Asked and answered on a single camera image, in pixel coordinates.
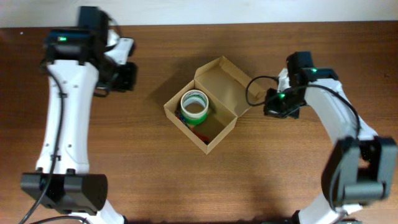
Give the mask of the orange utility knife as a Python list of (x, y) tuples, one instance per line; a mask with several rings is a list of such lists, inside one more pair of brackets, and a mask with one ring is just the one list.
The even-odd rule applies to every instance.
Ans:
[(190, 129), (191, 129), (192, 133), (195, 134), (195, 136), (197, 136), (206, 145), (208, 145), (210, 143), (210, 139), (207, 136), (198, 133), (196, 130), (194, 130), (194, 128), (190, 128)]

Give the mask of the blue pen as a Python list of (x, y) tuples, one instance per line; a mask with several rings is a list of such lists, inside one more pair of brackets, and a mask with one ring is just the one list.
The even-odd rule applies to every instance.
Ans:
[(178, 111), (175, 111), (175, 116), (187, 127), (190, 128), (185, 117)]

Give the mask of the green tape roll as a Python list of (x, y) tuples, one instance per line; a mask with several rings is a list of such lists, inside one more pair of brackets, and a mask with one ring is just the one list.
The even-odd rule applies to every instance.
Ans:
[(186, 110), (181, 110), (181, 112), (182, 112), (182, 116), (184, 117), (185, 121), (189, 125), (193, 125), (193, 126), (199, 125), (202, 122), (204, 122), (206, 120), (206, 118), (207, 118), (207, 115), (208, 115), (208, 111), (207, 110), (205, 110), (204, 112), (195, 114), (195, 117), (189, 116), (188, 115), (188, 111), (186, 111)]

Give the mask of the beige masking tape roll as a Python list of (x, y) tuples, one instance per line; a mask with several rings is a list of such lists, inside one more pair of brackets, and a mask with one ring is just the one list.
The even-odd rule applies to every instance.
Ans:
[(210, 105), (207, 95), (200, 90), (189, 90), (183, 94), (180, 106), (185, 116), (191, 119), (204, 117)]

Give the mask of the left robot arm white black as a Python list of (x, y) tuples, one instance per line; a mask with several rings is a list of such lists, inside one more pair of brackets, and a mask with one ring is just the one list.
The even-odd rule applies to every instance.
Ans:
[(88, 160), (91, 101), (134, 88), (136, 64), (129, 61), (134, 39), (96, 6), (79, 8), (75, 27), (51, 30), (41, 69), (49, 78), (44, 144), (35, 171), (21, 177), (21, 189), (58, 220), (126, 223), (107, 199), (108, 180), (92, 174)]

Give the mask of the brown cardboard box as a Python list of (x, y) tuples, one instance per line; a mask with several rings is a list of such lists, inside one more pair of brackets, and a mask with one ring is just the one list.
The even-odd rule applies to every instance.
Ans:
[[(251, 108), (248, 102), (258, 103), (264, 99), (266, 91), (250, 81), (249, 76), (221, 56), (198, 68), (194, 79), (164, 105), (166, 117), (205, 154), (209, 154), (235, 127), (238, 118)], [(189, 125), (210, 139), (208, 145), (175, 116), (175, 111), (182, 114), (180, 100), (189, 90), (204, 92), (210, 101), (206, 120), (196, 126)]]

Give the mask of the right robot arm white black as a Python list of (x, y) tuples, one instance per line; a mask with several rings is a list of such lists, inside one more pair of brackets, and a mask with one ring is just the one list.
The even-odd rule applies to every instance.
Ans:
[(341, 223), (348, 215), (391, 193), (397, 143), (380, 137), (347, 99), (331, 68), (313, 64), (310, 52), (295, 52), (277, 77), (278, 87), (267, 92), (264, 114), (299, 117), (311, 107), (326, 129), (333, 150), (321, 177), (321, 194), (296, 211), (291, 223)]

